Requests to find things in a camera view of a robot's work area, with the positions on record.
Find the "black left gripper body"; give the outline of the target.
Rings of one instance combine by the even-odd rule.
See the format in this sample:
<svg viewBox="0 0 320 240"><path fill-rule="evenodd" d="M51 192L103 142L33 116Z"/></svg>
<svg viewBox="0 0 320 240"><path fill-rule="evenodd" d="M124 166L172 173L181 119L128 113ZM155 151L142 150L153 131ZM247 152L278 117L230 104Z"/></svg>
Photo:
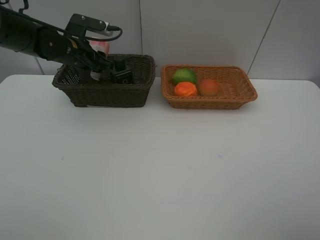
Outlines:
<svg viewBox="0 0 320 240"><path fill-rule="evenodd" d="M100 28L99 19L73 14L65 28L63 34L66 40L66 53L59 58L59 61L65 65L73 65L78 69L89 69L85 65L87 59L87 50L92 48L89 41L101 41L100 38L94 37L92 40L86 36L87 32L98 33Z"/></svg>

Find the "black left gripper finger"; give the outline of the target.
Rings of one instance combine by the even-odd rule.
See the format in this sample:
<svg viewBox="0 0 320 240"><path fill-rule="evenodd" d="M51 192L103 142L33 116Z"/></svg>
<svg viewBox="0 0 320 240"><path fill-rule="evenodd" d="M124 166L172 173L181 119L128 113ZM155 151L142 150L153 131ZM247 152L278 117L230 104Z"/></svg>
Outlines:
<svg viewBox="0 0 320 240"><path fill-rule="evenodd" d="M99 57L97 59L86 59L84 64L93 72L102 73L106 69L112 67L112 62L105 57Z"/></svg>
<svg viewBox="0 0 320 240"><path fill-rule="evenodd" d="M102 51L96 51L92 48L87 49L88 66L111 66L112 62L107 59L107 55Z"/></svg>

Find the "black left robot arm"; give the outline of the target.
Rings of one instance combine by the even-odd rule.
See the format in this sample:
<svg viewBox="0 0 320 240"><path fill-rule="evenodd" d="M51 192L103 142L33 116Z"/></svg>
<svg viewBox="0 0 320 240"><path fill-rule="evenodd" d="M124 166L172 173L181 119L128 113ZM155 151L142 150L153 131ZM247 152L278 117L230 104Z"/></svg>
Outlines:
<svg viewBox="0 0 320 240"><path fill-rule="evenodd" d="M52 26L36 23L3 6L0 8L0 46L85 71L102 73L113 67L106 54L94 50L84 36L60 34Z"/></svg>

